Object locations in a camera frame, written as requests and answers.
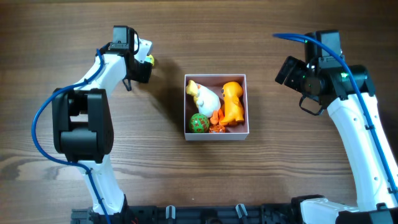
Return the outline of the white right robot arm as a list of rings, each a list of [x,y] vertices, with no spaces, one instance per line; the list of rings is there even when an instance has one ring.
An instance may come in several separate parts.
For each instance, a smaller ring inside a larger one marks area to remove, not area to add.
[[[322,195],[295,197],[295,223],[397,223],[397,164],[379,119],[373,81],[366,67],[349,71],[328,57],[321,62],[286,58],[275,78],[327,110],[349,160],[356,187],[355,206]]]

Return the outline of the white duck toy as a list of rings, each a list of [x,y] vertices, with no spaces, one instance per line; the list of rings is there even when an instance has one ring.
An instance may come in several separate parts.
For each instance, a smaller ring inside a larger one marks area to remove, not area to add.
[[[186,92],[193,97],[193,101],[199,113],[210,119],[212,125],[218,125],[220,121],[219,110],[221,101],[219,96],[204,85],[188,81]]]

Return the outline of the orange dinosaur toy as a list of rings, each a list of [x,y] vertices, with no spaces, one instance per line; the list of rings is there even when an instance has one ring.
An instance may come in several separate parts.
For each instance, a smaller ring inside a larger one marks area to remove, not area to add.
[[[224,100],[224,118],[219,120],[223,126],[236,125],[244,121],[244,108],[240,102],[243,88],[238,82],[228,82],[223,85],[221,92]]]

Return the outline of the orange round plastic toy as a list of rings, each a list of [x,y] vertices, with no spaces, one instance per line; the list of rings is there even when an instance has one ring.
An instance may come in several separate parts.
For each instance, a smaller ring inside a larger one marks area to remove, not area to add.
[[[209,128],[209,133],[225,133],[226,128],[223,125],[214,125]]]

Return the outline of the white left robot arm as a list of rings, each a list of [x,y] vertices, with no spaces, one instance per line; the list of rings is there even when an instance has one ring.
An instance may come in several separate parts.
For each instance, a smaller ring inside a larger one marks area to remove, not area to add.
[[[96,55],[93,66],[67,90],[56,89],[51,100],[53,141],[83,176],[93,206],[89,219],[93,223],[132,223],[136,221],[120,189],[111,165],[114,129],[108,97],[123,82],[127,90],[131,81],[149,80],[154,58],[126,65],[127,57],[116,54]]]

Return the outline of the yellow rattle drum toy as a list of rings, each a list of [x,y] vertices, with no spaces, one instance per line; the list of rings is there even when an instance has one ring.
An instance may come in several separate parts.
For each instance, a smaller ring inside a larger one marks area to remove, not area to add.
[[[150,62],[152,64],[152,66],[154,66],[155,59],[152,55],[148,55],[146,57],[146,61]]]

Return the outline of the green number ball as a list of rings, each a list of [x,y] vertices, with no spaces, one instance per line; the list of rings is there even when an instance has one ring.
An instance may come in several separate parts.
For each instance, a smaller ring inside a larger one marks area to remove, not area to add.
[[[188,127],[192,133],[206,133],[210,128],[210,121],[204,114],[195,113],[189,119]]]

